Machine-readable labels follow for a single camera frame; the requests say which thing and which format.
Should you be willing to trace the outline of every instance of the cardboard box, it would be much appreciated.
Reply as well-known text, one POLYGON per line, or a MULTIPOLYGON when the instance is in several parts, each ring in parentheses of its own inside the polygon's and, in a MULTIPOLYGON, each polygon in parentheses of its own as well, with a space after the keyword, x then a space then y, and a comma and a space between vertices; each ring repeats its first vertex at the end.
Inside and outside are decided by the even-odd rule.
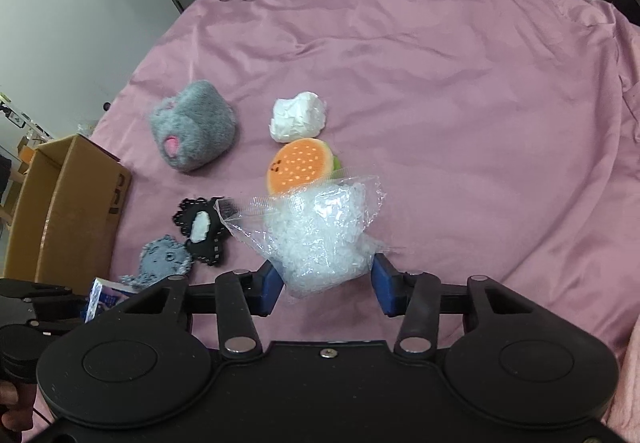
POLYGON ((131 181, 117 158, 84 136, 38 146, 22 185, 4 276, 87 295, 106 278, 131 181))

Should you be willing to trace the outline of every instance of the gray furry cube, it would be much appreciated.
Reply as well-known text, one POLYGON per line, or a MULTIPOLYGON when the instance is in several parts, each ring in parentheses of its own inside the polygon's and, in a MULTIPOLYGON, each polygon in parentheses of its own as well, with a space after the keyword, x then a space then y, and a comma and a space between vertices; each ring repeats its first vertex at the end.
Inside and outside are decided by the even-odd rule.
POLYGON ((193 82, 162 100, 149 116, 160 154, 180 172, 189 172, 227 150, 236 135, 236 117, 216 88, 193 82))

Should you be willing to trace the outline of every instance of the pink tablecloth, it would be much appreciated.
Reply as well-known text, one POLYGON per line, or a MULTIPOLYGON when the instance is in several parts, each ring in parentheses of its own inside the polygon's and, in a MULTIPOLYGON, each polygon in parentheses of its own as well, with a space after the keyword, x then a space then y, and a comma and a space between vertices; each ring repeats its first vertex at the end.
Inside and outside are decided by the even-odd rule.
MULTIPOLYGON (((640 38, 584 0, 198 0, 150 51, 93 140, 134 174, 113 276, 145 243, 180 238, 183 198, 264 194, 279 148, 276 98, 328 104, 321 139, 343 165, 374 167, 388 194, 373 233, 401 270, 463 283, 483 273, 601 338, 619 354, 640 313, 640 38), (230 152, 180 174, 146 116, 210 80, 233 106, 230 152)), ((220 269, 254 269, 232 239, 220 269)), ((258 319, 272 339, 393 339, 367 279, 258 319)), ((444 324, 452 339, 458 324, 444 324)), ((216 344, 214 323, 195 333, 216 344)))

